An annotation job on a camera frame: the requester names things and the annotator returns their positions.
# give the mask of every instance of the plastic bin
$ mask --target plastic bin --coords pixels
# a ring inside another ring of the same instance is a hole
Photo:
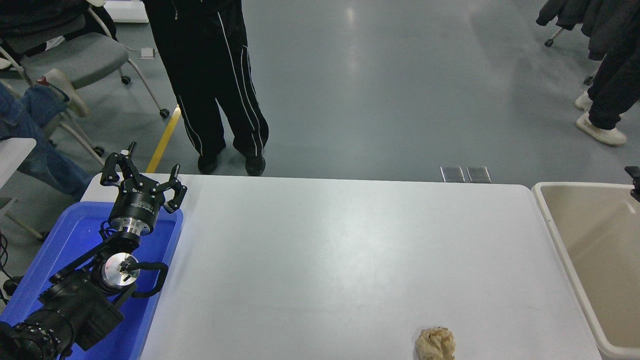
[[[15,325],[42,306],[38,296],[51,286],[49,277],[102,241],[98,230],[113,203],[78,202],[66,209],[20,282],[0,320]],[[139,261],[162,261],[170,266],[182,230],[182,211],[161,210],[154,232],[142,236],[133,254]],[[138,290],[153,287],[157,272],[142,271]],[[85,352],[74,345],[68,360],[137,360],[162,292],[147,299],[128,299],[120,308],[125,319],[102,341]]]
[[[632,188],[532,189],[603,359],[640,359],[640,202]]]

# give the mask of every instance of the chair seat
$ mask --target chair seat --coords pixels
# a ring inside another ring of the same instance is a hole
[[[51,69],[62,70],[79,89],[118,70],[128,59],[129,53],[122,44],[89,33],[31,56],[22,66],[34,81]]]

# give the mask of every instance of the beige bin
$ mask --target beige bin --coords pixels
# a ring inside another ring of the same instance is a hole
[[[632,188],[532,189],[603,359],[640,360],[640,202]]]

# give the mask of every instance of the white stripe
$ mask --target white stripe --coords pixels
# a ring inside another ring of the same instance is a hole
[[[236,78],[236,86],[238,87],[238,94],[240,95],[240,103],[242,103],[242,107],[244,108],[244,113],[246,114],[247,120],[249,120],[249,124],[251,124],[251,128],[255,131],[255,126],[253,126],[253,122],[251,122],[249,113],[247,112],[246,106],[244,105],[242,92],[240,91],[240,84],[238,83],[238,77],[236,76],[236,68],[234,67],[234,57],[231,55],[231,47],[229,47],[229,41],[227,40],[227,33],[225,32],[225,25],[222,23],[222,16],[220,16],[220,12],[218,12],[218,18],[220,19],[220,26],[222,26],[222,35],[225,37],[225,42],[227,43],[227,50],[229,50],[229,60],[231,60],[231,70],[233,71],[234,77]],[[253,140],[253,146],[255,147],[255,155],[258,156],[258,145],[256,145],[255,143],[255,136],[253,134],[251,134],[251,139]]]
[[[185,124],[187,124],[191,132],[193,132],[193,134],[198,138],[198,143],[200,144],[200,150],[198,151],[198,153],[202,155],[202,141],[198,133],[196,133],[195,130],[193,130],[193,127],[191,127],[191,123],[189,122],[189,117],[187,116],[187,109],[184,107],[184,103],[182,102],[182,97],[180,95],[178,95],[178,102],[180,103],[180,111],[182,112],[182,117],[184,118]],[[193,141],[189,131],[187,131],[187,136],[189,137],[189,141],[191,142],[193,147],[196,147],[196,144]]]
[[[258,108],[260,108],[260,101],[258,101],[258,95],[255,93],[255,86],[253,85],[253,76],[251,76],[251,59],[249,59],[249,52],[246,52],[246,66],[249,68],[249,82],[251,83],[251,90],[253,91],[253,98],[255,102],[258,104]]]
[[[255,121],[258,123],[258,139],[260,140],[260,152],[262,152],[262,150],[264,149],[264,144],[262,143],[262,136],[260,135],[260,119],[258,119],[258,115],[255,113],[255,110],[253,109],[253,105],[251,105],[251,100],[249,100],[249,94],[246,92],[246,83],[244,82],[244,66],[242,63],[243,54],[244,54],[244,49],[242,49],[242,51],[240,52],[240,73],[242,74],[242,86],[244,88],[244,94],[246,95],[246,101],[249,103],[249,108],[251,108],[253,116],[255,117]]]

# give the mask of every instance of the robotic arm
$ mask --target robotic arm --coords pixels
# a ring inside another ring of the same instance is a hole
[[[62,360],[74,343],[86,351],[124,319],[119,308],[128,298],[151,297],[162,289],[167,265],[139,262],[132,253],[141,236],[153,232],[160,207],[168,213],[178,210],[187,188],[177,178],[178,164],[163,184],[141,175],[131,160],[135,146],[133,142],[120,154],[109,155],[102,169],[100,184],[118,187],[100,230],[102,243],[49,279],[51,287],[38,298],[40,309],[14,326],[0,322],[0,360]],[[174,195],[166,201],[164,192],[169,189]],[[141,270],[159,271],[151,290],[136,291]]]

